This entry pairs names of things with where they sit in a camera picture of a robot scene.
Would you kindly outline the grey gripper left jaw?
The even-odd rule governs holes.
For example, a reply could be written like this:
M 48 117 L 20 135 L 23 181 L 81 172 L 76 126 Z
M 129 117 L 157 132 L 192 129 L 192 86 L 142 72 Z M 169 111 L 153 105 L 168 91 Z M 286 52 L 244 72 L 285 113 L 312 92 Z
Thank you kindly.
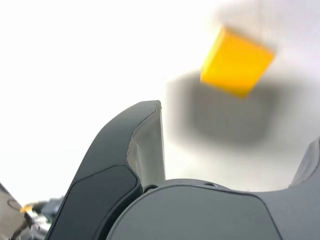
M 165 180 L 162 106 L 139 102 L 97 134 L 65 194 L 49 240 L 104 240 L 144 187 Z

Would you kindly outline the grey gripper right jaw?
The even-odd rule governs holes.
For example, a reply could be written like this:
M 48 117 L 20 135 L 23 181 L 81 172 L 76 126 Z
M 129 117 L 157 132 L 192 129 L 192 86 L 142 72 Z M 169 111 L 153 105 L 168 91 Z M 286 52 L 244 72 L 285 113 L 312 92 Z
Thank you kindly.
M 320 142 L 307 148 L 291 185 L 243 192 L 170 183 L 135 200 L 109 240 L 317 240 L 320 237 Z

